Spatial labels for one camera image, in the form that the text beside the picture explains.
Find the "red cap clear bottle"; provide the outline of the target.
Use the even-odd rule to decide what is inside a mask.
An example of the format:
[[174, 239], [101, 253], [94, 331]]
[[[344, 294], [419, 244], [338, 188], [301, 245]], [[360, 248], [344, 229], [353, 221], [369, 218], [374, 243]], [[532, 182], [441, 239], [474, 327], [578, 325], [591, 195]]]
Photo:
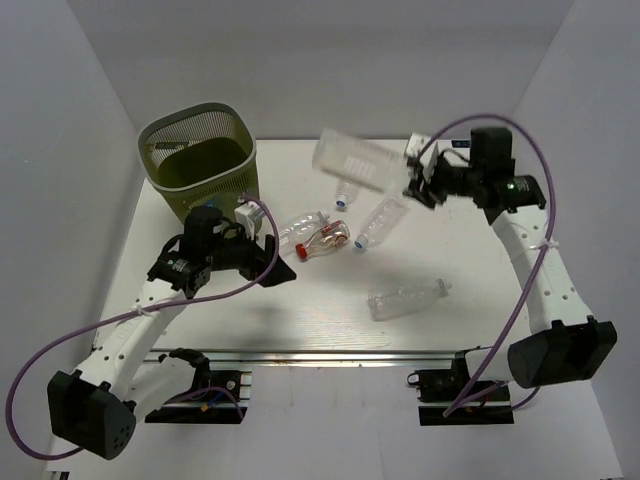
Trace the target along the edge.
[[343, 220], [336, 220], [321, 227], [307, 240], [295, 245], [298, 258], [306, 261], [310, 258], [333, 253], [350, 239], [350, 230]]

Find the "large clear labelled bottle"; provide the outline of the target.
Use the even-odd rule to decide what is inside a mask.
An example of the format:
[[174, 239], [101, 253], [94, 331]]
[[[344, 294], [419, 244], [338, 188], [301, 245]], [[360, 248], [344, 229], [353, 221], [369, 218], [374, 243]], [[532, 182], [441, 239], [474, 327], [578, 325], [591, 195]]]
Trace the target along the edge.
[[368, 140], [324, 129], [312, 167], [340, 180], [383, 193], [398, 192], [410, 180], [406, 157]]

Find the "clear crushed bottle front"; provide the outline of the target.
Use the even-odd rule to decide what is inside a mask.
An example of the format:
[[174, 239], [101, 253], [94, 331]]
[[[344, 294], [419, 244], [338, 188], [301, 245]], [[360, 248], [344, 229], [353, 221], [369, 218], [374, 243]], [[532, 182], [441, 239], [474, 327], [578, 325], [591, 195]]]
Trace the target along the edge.
[[429, 309], [449, 295], [452, 284], [442, 278], [418, 283], [384, 286], [368, 294], [367, 306], [374, 321], [386, 321]]

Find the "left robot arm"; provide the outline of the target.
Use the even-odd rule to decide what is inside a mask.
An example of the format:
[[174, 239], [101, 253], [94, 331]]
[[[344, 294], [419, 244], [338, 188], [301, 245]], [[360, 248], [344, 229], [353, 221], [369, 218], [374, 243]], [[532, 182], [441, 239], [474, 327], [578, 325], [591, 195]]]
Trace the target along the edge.
[[236, 271], [247, 288], [295, 280], [279, 257], [278, 238], [256, 238], [257, 222], [271, 217], [263, 202], [249, 197], [241, 199], [233, 218], [214, 207], [191, 210], [182, 233], [163, 245], [132, 310], [72, 372], [58, 371], [49, 381], [55, 436], [112, 460], [150, 412], [176, 396], [199, 399], [209, 392], [209, 362], [196, 351], [177, 349], [145, 374], [139, 368], [170, 323], [200, 302], [197, 293], [212, 273]]

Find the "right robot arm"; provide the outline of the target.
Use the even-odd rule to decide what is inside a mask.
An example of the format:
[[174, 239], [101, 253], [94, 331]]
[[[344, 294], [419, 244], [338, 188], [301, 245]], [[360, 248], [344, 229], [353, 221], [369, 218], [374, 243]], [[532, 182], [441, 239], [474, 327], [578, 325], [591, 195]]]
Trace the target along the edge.
[[412, 170], [408, 192], [429, 208], [448, 197], [471, 199], [502, 245], [525, 296], [530, 333], [498, 350], [478, 347], [451, 374], [453, 390], [472, 399], [488, 381], [522, 388], [591, 379], [617, 342], [614, 325], [599, 321], [581, 299], [547, 229], [548, 196], [537, 180], [515, 172], [506, 128], [472, 131], [469, 160], [451, 164], [436, 142], [411, 135], [405, 155]]

